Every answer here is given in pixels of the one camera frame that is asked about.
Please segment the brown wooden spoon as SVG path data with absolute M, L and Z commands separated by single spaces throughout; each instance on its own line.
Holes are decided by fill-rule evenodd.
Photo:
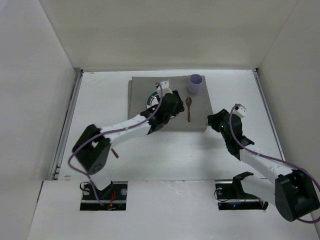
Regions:
M 191 121 L 191 105 L 192 105 L 192 98 L 191 97 L 187 97 L 185 100 L 186 106 L 187 106 L 187 121 L 190 122 Z

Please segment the white plate green red rim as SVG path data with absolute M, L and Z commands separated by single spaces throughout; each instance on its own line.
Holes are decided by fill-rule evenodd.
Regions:
M 151 93 L 146 100 L 146 108 L 149 109 L 152 106 L 158 105 L 159 104 L 158 98 L 159 98 L 159 95 L 157 91 L 154 91 L 153 93 Z

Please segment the grey cloth placemat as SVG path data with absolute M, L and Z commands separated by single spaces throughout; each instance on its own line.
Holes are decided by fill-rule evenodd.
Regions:
M 191 98 L 190 121 L 188 121 L 188 107 L 185 105 L 184 112 L 172 118 L 161 131 L 162 132 L 205 132 L 208 125 L 207 116 L 213 114 L 211 101 L 207 89 L 206 80 L 202 81 L 200 91 L 192 95 L 188 91 L 189 77 L 183 76 L 133 76 L 128 81 L 128 110 L 127 118 L 131 119 L 147 109 L 150 95 L 156 91 L 155 84 L 168 81 L 171 90 L 177 90 L 183 103 L 188 97 Z

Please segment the purple cup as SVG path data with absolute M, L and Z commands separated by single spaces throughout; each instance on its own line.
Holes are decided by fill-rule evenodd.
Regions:
M 203 81 L 204 79 L 201 75 L 191 74 L 188 77 L 188 86 L 187 86 L 189 93 L 192 95 L 197 95 L 201 90 Z

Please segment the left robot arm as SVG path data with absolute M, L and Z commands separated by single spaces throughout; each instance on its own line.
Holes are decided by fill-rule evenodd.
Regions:
M 144 110 L 135 117 L 105 128 L 91 124 L 87 126 L 72 148 L 71 158 L 75 157 L 83 170 L 68 165 L 75 171 L 84 174 L 94 186 L 95 191 L 107 187 L 104 167 L 109 152 L 115 146 L 130 139 L 150 135 L 161 130 L 171 118 L 185 110 L 178 91 L 163 93 L 159 103 Z

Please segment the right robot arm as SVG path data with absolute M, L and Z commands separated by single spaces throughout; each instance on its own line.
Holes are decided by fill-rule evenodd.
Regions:
M 264 176 L 244 172 L 232 179 L 237 198 L 253 195 L 274 205 L 287 221 L 302 217 L 320 208 L 319 183 L 305 169 L 293 163 L 263 154 L 242 131 L 246 109 L 236 104 L 230 112 L 222 109 L 207 117 L 208 125 L 221 133 L 228 152 Z

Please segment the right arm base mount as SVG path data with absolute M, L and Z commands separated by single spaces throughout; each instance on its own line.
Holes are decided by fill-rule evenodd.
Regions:
M 220 211 L 261 210 L 265 211 L 269 203 L 261 198 L 246 193 L 243 190 L 242 181 L 252 172 L 246 171 L 232 178 L 232 180 L 218 180 L 215 182 L 214 197 Z

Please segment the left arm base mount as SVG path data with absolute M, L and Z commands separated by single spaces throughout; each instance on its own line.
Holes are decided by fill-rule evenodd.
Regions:
M 111 181 L 103 190 L 96 190 L 98 199 L 89 182 L 81 182 L 80 211 L 125 211 L 127 207 L 128 182 Z

